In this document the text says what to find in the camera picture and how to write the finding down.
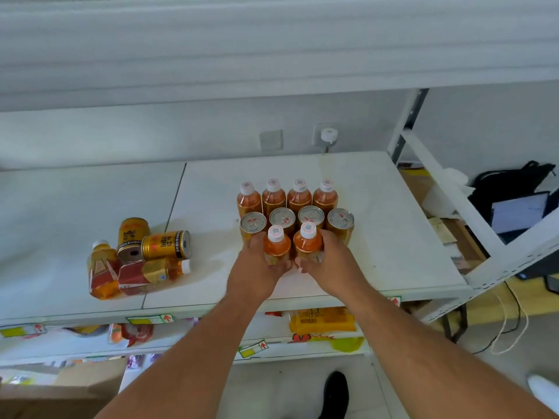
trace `forearm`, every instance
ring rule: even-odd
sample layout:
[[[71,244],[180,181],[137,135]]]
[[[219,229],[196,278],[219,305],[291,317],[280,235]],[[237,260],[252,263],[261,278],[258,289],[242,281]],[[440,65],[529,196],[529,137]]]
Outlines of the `forearm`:
[[[520,387],[367,284],[344,301],[412,419],[556,418]]]
[[[215,417],[235,353],[257,308],[225,296],[98,419]]]

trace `black shoe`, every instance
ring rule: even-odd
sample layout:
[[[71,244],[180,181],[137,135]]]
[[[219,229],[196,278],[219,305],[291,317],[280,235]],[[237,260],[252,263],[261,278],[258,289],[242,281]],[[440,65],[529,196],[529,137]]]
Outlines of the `black shoe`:
[[[343,419],[349,405],[349,389],[346,376],[335,371],[324,385],[324,405],[319,419]]]

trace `hand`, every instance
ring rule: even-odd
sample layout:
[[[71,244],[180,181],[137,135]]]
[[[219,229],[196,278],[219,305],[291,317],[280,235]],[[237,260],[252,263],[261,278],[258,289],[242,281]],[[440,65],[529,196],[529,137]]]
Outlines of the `hand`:
[[[264,257],[264,237],[260,232],[248,241],[239,253],[227,280],[227,296],[242,303],[257,304],[256,308],[272,295],[280,277],[290,270],[289,260],[269,266]]]
[[[352,252],[330,231],[320,230],[324,241],[324,259],[315,263],[296,258],[295,264],[311,276],[325,292],[347,305],[352,293],[369,286]]]

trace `person's left hand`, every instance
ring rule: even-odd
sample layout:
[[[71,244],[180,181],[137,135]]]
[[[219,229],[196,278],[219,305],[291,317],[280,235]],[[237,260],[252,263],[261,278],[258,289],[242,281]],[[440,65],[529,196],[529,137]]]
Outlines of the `person's left hand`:
[[[265,236],[260,232],[244,243],[227,280],[227,296],[257,304],[256,308],[272,295],[277,281],[292,266],[290,260],[268,265],[264,257]]]

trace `black cable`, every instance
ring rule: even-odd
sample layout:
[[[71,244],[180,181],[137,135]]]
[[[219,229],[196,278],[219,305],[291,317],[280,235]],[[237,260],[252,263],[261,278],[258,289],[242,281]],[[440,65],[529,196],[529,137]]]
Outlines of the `black cable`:
[[[516,295],[514,294],[514,292],[513,292],[512,289],[509,287],[509,285],[508,285],[508,283],[507,283],[506,281],[505,281],[505,285],[507,286],[507,288],[509,289],[509,292],[510,292],[510,293],[512,294],[512,296],[514,297],[514,301],[516,302],[516,307],[517,307],[517,309],[518,309],[518,317],[516,318],[516,325],[514,326],[514,328],[512,328],[512,329],[510,329],[510,330],[508,330],[508,331],[498,333],[497,335],[495,335],[495,337],[493,337],[493,339],[492,339],[491,341],[489,341],[489,344],[487,344],[487,346],[486,346],[485,348],[483,348],[483,349],[480,350],[480,351],[473,352],[472,354],[483,353],[483,352],[486,351],[489,347],[491,347],[491,345],[495,342],[495,340],[496,340],[497,338],[499,338],[499,335],[502,335],[502,334],[505,334],[505,333],[514,332],[514,331],[516,331],[516,330],[520,327],[520,324],[521,324],[521,304],[520,304],[520,302],[518,301],[518,298],[516,298]]]

